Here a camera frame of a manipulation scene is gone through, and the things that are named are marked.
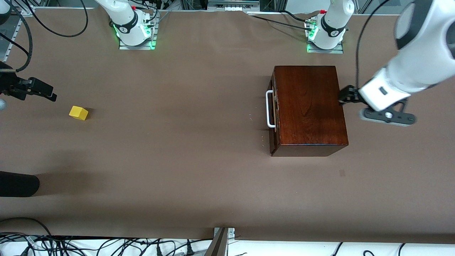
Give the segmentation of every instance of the metal frame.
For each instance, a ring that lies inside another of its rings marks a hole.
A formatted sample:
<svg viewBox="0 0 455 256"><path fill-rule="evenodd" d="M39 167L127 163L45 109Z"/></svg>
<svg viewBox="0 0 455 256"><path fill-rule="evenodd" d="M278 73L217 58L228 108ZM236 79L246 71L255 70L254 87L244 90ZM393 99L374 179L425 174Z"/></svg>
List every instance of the metal frame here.
<svg viewBox="0 0 455 256"><path fill-rule="evenodd" d="M362 8L360 8L359 10L359 14L364 14L366 12L366 10L370 7L371 3L373 2L373 0L367 0L364 4L364 6L362 6Z"/></svg>
<svg viewBox="0 0 455 256"><path fill-rule="evenodd" d="M22 21L19 19L16 29L14 30L14 34L11 38L12 41L14 41L16 39L17 33L19 32L19 29L20 29L20 25L22 25ZM13 44L10 43L10 45L8 46L8 49L6 50L5 56L3 57L3 62L6 62L6 60L8 59L8 56L10 55L12 48L13 48Z"/></svg>
<svg viewBox="0 0 455 256"><path fill-rule="evenodd" d="M208 0L207 10L242 10L242 11L260 11L259 0Z"/></svg>
<svg viewBox="0 0 455 256"><path fill-rule="evenodd" d="M235 238L234 228L215 228L215 237L204 256L226 256L228 240Z"/></svg>
<svg viewBox="0 0 455 256"><path fill-rule="evenodd" d="M205 10L205 9L196 9L194 5L200 6L199 1L195 0L180 0L180 4L182 5L183 10Z"/></svg>
<svg viewBox="0 0 455 256"><path fill-rule="evenodd" d="M275 11L285 10L288 0L275 0Z"/></svg>

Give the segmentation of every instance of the box handle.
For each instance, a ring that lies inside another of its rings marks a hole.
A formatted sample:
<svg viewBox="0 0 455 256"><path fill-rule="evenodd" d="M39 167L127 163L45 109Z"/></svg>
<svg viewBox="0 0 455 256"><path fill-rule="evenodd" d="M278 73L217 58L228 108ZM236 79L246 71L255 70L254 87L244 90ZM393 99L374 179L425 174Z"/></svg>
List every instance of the box handle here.
<svg viewBox="0 0 455 256"><path fill-rule="evenodd" d="M270 116L268 114L268 95L269 93L273 93L273 90L268 90L265 92L265 108L266 108L266 112L267 112L267 126L269 126L270 128L275 128L276 126L274 124L271 124L270 123Z"/></svg>

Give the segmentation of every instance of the brown wooden box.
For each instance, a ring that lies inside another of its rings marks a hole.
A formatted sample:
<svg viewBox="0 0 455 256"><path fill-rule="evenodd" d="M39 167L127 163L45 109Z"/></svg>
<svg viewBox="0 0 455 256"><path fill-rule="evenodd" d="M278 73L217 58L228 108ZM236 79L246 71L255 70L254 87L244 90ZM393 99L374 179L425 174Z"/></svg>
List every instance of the brown wooden box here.
<svg viewBox="0 0 455 256"><path fill-rule="evenodd" d="M269 84L272 156L329 156L346 147L333 66L276 66Z"/></svg>

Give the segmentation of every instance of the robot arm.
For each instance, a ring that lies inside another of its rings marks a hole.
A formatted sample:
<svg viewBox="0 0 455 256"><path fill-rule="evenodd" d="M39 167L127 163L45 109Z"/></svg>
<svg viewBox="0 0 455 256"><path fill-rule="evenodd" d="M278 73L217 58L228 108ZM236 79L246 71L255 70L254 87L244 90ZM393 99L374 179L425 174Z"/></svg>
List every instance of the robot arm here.
<svg viewBox="0 0 455 256"><path fill-rule="evenodd" d="M319 26L308 39L321 49L335 48L343 40L346 25L354 9L352 0L331 0L327 12L316 16Z"/></svg>
<svg viewBox="0 0 455 256"><path fill-rule="evenodd" d="M151 37L150 14L134 10L124 0L95 0L108 13L120 40L129 46L137 46Z"/></svg>
<svg viewBox="0 0 455 256"><path fill-rule="evenodd" d="M10 17L11 15L11 6L5 2L5 1L0 1L0 25L6 22L6 20Z"/></svg>
<svg viewBox="0 0 455 256"><path fill-rule="evenodd" d="M399 53L358 94L353 87L343 89L340 102L370 106L361 118L409 125L414 116L393 107L455 75L455 1L414 0L396 23L395 40Z"/></svg>

